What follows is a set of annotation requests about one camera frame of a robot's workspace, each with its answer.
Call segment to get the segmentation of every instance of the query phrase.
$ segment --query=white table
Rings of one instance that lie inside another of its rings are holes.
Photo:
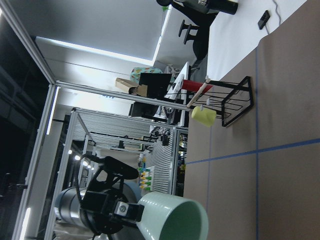
[[[207,75],[212,80],[223,78],[267,35],[265,28],[260,30],[258,27],[258,21],[265,10],[270,13],[270,19],[266,23],[269,32],[279,26],[276,5],[272,0],[234,1],[239,3],[235,15],[220,12],[210,27]],[[275,1],[283,23],[306,0]]]

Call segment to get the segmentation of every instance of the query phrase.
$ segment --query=black metal stand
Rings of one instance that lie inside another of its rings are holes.
[[[239,83],[210,81],[208,84],[222,88],[232,89],[230,92],[207,92],[200,96],[209,96],[207,101],[197,100],[204,108],[216,111],[217,118],[221,119],[223,127],[230,126],[235,120],[248,112],[254,106],[251,78],[246,76]]]

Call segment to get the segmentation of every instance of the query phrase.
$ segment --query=computer monitor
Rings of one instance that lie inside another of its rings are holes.
[[[139,85],[147,85],[147,97],[163,100],[170,83],[171,73],[141,73]]]
[[[154,117],[158,110],[157,105],[152,105],[148,103],[135,102],[131,105],[129,115],[131,117],[142,117],[146,119],[153,119],[156,121],[166,122],[166,119]]]

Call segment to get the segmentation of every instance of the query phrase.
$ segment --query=desk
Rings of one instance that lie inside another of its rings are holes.
[[[306,0],[276,0],[281,23],[292,15]],[[254,50],[267,35],[258,21],[268,10],[271,17],[266,23],[269,32],[279,26],[276,5],[272,0],[241,0],[235,15],[220,12],[210,27],[207,75],[220,80],[242,59]]]

